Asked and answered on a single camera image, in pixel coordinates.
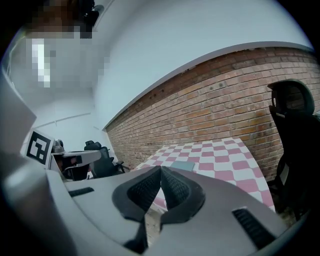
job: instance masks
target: red brick wall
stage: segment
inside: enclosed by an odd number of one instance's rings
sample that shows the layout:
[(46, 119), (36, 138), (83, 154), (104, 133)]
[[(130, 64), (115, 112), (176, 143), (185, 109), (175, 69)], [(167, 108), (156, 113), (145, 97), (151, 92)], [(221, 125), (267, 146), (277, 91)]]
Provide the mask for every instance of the red brick wall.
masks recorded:
[(240, 137), (269, 180), (283, 148), (269, 113), (267, 85), (290, 78), (307, 84), (319, 111), (316, 58), (297, 49), (261, 48), (226, 54), (176, 75), (141, 97), (106, 131), (118, 159), (131, 168), (163, 145)]

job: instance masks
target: table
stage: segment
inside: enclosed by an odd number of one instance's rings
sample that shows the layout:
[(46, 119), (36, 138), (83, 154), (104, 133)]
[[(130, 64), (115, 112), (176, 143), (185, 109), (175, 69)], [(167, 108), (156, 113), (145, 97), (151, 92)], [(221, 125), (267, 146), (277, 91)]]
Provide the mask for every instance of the table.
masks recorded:
[[(240, 138), (166, 145), (133, 171), (150, 166), (171, 166), (174, 161), (194, 162), (193, 172), (229, 182), (275, 212), (267, 182), (249, 149)], [(162, 189), (154, 204), (167, 211)]]

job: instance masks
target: floor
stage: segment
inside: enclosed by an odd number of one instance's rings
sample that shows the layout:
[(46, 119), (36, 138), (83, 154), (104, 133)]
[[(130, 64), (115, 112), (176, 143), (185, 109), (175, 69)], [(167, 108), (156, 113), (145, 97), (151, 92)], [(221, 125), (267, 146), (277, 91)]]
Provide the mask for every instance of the floor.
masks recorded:
[[(275, 206), (275, 211), (281, 207), (278, 196), (272, 194), (272, 199)], [(286, 225), (291, 227), (295, 222), (296, 218), (292, 210), (286, 208), (279, 216), (283, 219)], [(152, 206), (145, 215), (145, 227), (147, 233), (147, 241), (149, 247), (157, 240), (160, 235), (160, 217), (161, 213), (157, 211), (157, 208)]]

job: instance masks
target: black vent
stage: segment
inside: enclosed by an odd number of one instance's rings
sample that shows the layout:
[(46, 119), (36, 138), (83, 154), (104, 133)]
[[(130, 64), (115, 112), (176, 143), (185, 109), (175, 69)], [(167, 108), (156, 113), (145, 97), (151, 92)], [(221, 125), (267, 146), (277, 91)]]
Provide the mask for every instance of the black vent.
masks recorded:
[(73, 197), (81, 196), (90, 192), (95, 191), (92, 187), (84, 187), (76, 190), (69, 191), (69, 195)]
[(232, 213), (259, 250), (275, 240), (247, 209), (233, 210)]

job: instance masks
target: office chair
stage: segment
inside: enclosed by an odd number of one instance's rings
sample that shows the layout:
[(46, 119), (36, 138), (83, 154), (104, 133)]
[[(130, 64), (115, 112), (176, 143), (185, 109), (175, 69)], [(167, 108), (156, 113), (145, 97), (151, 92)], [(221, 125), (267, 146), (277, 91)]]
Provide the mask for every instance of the office chair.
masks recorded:
[(113, 164), (114, 157), (110, 157), (109, 150), (106, 146), (101, 146), (99, 142), (87, 144), (84, 150), (99, 150), (101, 153), (101, 158), (97, 161), (91, 163), (91, 173), (94, 179), (105, 178), (109, 176), (124, 174), (125, 170), (123, 167), (123, 161), (118, 161), (115, 165)]
[(101, 144), (99, 142), (93, 142), (92, 140), (89, 140), (85, 143), (84, 150), (99, 150), (101, 149)]
[(315, 188), (312, 172), (316, 171), (320, 152), (320, 121), (313, 115), (311, 92), (301, 81), (288, 79), (268, 87), (272, 89), (269, 110), (284, 150), (276, 177), (268, 185), (299, 220), (312, 203), (310, 197)]

